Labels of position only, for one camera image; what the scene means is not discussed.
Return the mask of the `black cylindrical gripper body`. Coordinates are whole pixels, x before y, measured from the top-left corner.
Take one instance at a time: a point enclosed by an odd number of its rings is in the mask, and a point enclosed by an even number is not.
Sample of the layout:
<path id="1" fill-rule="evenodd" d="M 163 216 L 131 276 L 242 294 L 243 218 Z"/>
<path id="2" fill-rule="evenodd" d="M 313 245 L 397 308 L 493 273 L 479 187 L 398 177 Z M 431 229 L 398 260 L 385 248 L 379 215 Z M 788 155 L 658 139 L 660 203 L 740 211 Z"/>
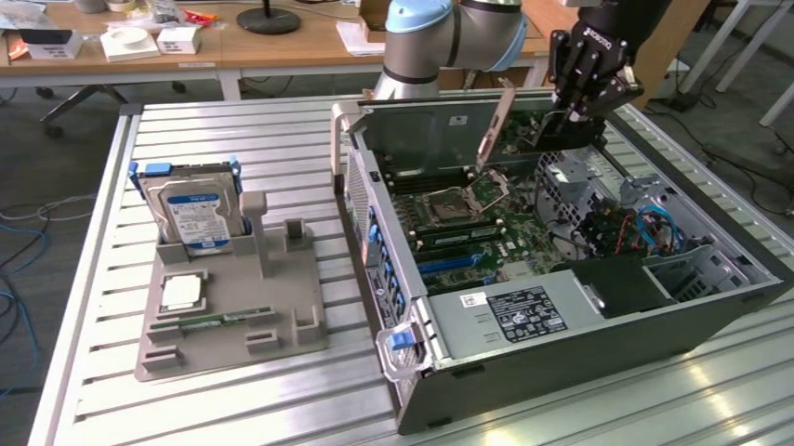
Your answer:
<path id="1" fill-rule="evenodd" d="M 622 67 L 634 65 L 641 47 L 656 31 L 670 1 L 594 1 L 577 12 L 572 30 L 597 30 L 622 42 Z"/>

